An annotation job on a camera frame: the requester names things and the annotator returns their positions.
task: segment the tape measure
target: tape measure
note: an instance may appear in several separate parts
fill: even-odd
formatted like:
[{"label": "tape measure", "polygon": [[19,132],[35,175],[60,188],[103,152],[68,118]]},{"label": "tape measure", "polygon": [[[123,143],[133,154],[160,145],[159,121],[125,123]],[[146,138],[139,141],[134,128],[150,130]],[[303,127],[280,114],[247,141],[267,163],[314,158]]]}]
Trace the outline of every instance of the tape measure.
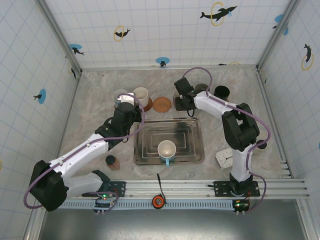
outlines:
[{"label": "tape measure", "polygon": [[164,206],[167,202],[166,202],[166,197],[165,197],[165,195],[164,195],[164,192],[162,191],[162,188],[161,188],[160,176],[159,176],[158,173],[157,173],[156,175],[157,175],[157,177],[158,177],[161,194],[155,196],[155,197],[152,199],[152,206],[153,206],[155,209],[162,209],[163,206]]}]

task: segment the ceramic mug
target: ceramic mug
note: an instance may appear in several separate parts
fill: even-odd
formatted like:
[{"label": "ceramic mug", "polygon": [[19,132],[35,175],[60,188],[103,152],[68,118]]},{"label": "ceramic mug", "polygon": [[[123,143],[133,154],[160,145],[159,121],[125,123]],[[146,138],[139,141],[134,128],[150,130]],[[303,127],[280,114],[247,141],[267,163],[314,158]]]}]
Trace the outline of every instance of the ceramic mug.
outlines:
[{"label": "ceramic mug", "polygon": [[172,141],[164,140],[158,145],[159,156],[167,167],[169,167],[169,162],[175,158],[176,151],[176,145]]},{"label": "ceramic mug", "polygon": [[175,89],[174,91],[173,91],[173,93],[172,93],[172,107],[174,108],[174,109],[176,109],[176,98],[179,98],[180,97],[180,94],[179,94],[179,92],[178,92],[178,90],[177,89]]},{"label": "ceramic mug", "polygon": [[125,94],[127,91],[124,89],[119,89],[112,94],[112,100],[114,101],[114,104],[118,107],[119,104],[121,103],[121,100],[118,100],[118,95],[119,94]]},{"label": "ceramic mug", "polygon": [[135,94],[135,97],[139,99],[142,106],[145,108],[149,102],[148,90],[144,87],[137,87],[135,90],[133,90],[133,93]]}]

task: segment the mug with blue handle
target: mug with blue handle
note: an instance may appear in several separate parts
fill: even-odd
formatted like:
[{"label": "mug with blue handle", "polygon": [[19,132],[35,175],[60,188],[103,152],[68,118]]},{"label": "mug with blue handle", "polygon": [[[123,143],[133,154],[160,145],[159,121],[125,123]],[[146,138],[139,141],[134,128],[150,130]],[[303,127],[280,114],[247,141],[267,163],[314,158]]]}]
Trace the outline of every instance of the mug with blue handle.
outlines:
[{"label": "mug with blue handle", "polygon": [[164,140],[158,145],[158,153],[162,161],[165,162],[165,165],[169,167],[170,162],[172,162],[176,155],[176,145],[169,140]]}]

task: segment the clock face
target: clock face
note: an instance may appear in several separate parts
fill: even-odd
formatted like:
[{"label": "clock face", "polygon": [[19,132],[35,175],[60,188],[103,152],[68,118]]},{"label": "clock face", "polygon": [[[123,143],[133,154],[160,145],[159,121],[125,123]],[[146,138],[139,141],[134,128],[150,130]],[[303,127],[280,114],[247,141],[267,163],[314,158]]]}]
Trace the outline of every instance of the clock face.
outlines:
[{"label": "clock face", "polygon": [[217,152],[215,157],[222,169],[232,167],[234,161],[231,148]]}]

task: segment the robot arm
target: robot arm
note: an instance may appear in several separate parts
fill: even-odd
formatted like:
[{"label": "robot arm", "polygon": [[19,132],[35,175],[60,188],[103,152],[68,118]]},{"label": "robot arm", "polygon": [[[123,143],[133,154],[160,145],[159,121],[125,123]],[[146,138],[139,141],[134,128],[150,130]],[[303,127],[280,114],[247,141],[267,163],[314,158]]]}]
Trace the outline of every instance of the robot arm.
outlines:
[{"label": "robot arm", "polygon": [[[130,128],[133,123],[141,122],[141,120],[141,112],[138,106],[134,107],[132,103],[121,102],[114,110],[113,117],[108,118],[103,125],[95,130],[94,134],[78,147],[49,163],[41,160],[35,164],[30,184],[51,166],[60,163],[59,166],[51,170],[34,185],[30,191],[31,194],[48,211],[53,211],[66,198],[98,190],[107,191],[106,185],[109,184],[110,179],[99,170],[85,176],[72,176],[91,160],[111,150],[122,139],[101,140],[92,144],[89,143],[103,138],[127,136],[130,134]],[[83,146],[86,146],[86,148],[75,154]],[[68,156],[71,156],[68,161],[63,162]]]},{"label": "robot arm", "polygon": [[[190,111],[194,109],[204,110],[222,120],[224,137],[233,151],[233,166],[230,174],[230,186],[236,195],[241,195],[252,183],[252,175],[248,173],[246,160],[249,149],[256,144],[260,134],[256,121],[229,107],[237,107],[248,113],[252,113],[246,103],[236,105],[217,98],[209,93],[209,96],[220,102],[210,99],[205,88],[194,89],[184,77],[175,84],[180,97],[175,98],[177,111]],[[248,159],[248,167],[251,169],[251,155]]]}]

